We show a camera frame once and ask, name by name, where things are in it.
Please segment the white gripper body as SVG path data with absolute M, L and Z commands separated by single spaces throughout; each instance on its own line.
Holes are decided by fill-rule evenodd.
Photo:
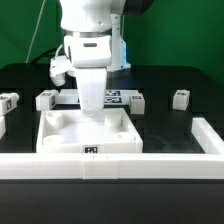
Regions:
M 112 62 L 111 36 L 64 37 L 64 52 L 50 63 L 56 86 L 65 83 L 65 73 L 76 78 L 81 110 L 95 113 L 104 108 L 107 67 Z

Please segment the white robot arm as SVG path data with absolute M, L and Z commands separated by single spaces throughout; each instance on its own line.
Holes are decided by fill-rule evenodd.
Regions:
M 104 108 L 107 67 L 112 63 L 112 14 L 138 16 L 154 0 L 59 0 L 65 54 L 50 62 L 56 86 L 65 84 L 65 73 L 76 78 L 80 107 L 87 113 Z

